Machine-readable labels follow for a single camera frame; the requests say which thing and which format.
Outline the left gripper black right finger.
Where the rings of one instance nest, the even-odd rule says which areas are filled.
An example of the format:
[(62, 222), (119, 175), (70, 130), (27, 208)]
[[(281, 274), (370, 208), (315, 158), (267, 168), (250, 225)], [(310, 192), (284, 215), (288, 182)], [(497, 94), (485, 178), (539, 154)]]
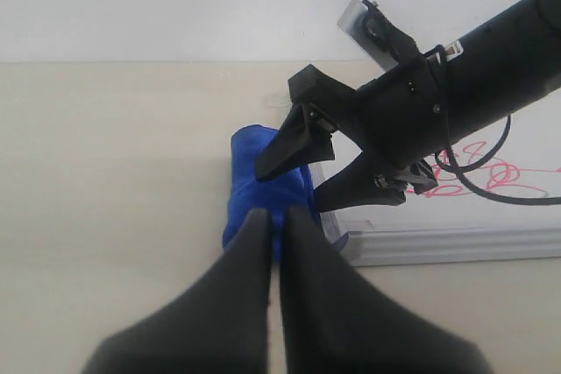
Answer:
[(489, 373), (479, 348), (358, 274), (306, 208), (283, 223), (280, 301), (290, 373)]

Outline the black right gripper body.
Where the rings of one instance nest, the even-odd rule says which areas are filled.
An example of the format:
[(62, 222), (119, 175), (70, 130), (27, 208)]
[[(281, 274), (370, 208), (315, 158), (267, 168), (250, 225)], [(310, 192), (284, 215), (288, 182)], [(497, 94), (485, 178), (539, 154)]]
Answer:
[(442, 69), (437, 57), (418, 56), (357, 89), (312, 65), (289, 79), (291, 101), (312, 111), (312, 124), (342, 132), (361, 150), (323, 190), (357, 184), (425, 193), (437, 186), (424, 159), (444, 143), (435, 111)]

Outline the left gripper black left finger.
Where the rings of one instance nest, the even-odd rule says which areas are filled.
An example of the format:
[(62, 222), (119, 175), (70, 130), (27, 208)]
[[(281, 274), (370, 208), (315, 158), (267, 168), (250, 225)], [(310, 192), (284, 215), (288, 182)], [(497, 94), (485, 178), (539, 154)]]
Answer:
[(266, 373), (271, 216), (251, 210), (187, 291), (103, 340), (85, 373)]

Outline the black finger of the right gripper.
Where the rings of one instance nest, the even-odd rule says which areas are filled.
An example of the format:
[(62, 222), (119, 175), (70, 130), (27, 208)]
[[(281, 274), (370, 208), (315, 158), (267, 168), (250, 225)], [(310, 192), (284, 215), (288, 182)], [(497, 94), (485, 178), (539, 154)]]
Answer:
[(380, 166), (361, 152), (347, 167), (315, 189), (317, 210), (339, 210), (366, 205), (400, 206), (406, 201), (400, 189), (378, 187)]
[(255, 160), (255, 177), (273, 180), (308, 164), (333, 160), (336, 127), (309, 105), (293, 105), (273, 140)]

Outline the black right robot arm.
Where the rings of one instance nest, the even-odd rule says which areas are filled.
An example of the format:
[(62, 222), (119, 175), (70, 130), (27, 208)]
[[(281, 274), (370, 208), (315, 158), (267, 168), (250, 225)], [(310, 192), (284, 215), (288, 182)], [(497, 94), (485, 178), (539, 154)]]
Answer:
[(289, 79), (291, 109), (256, 158), (257, 180), (332, 160), (332, 136), (360, 149), (315, 190), (321, 212), (398, 206), (412, 189), (437, 186), (428, 157), (451, 154), (463, 138), (512, 115), (560, 86), (560, 0), (521, 0), (447, 46), (421, 52), (367, 0), (338, 22), (383, 70), (351, 88), (307, 66)]

